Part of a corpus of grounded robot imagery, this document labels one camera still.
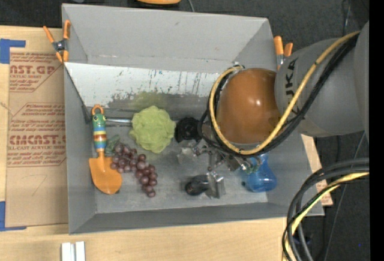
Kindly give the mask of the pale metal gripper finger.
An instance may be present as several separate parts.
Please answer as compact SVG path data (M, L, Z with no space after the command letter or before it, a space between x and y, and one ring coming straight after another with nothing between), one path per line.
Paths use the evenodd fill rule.
M184 163L198 163L203 159L205 150L193 147L193 148L181 148L181 151L178 154L178 162L180 164Z
M212 166L209 166L207 169L207 179L211 191L211 196L220 199L225 195L225 185L224 185L224 176L220 171L220 167L223 165L222 161L214 163Z

